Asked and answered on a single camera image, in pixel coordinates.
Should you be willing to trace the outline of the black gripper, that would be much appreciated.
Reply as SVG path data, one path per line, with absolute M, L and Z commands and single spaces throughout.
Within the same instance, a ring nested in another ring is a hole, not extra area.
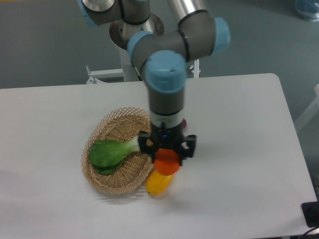
M 166 127 L 164 122 L 160 127 L 151 123 L 151 133 L 139 132 L 140 152 L 147 154 L 154 162 L 159 149 L 170 149 L 178 153 L 179 164 L 182 166 L 184 160 L 193 158 L 196 147 L 196 135 L 184 136 L 182 131 L 183 122 L 174 127 Z

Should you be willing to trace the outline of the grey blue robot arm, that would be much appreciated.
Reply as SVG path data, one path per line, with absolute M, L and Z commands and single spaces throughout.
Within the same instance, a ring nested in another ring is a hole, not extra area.
M 211 18 L 202 0 L 171 0 L 178 29 L 157 34 L 154 27 L 146 27 L 151 19 L 148 0 L 80 0 L 78 5 L 89 25 L 123 22 L 138 29 L 132 36 L 120 33 L 119 38 L 149 94 L 151 132 L 139 134 L 140 149 L 153 163 L 172 151 L 182 165 L 193 157 L 196 145 L 195 135 L 182 133 L 187 63 L 228 47 L 227 22 Z

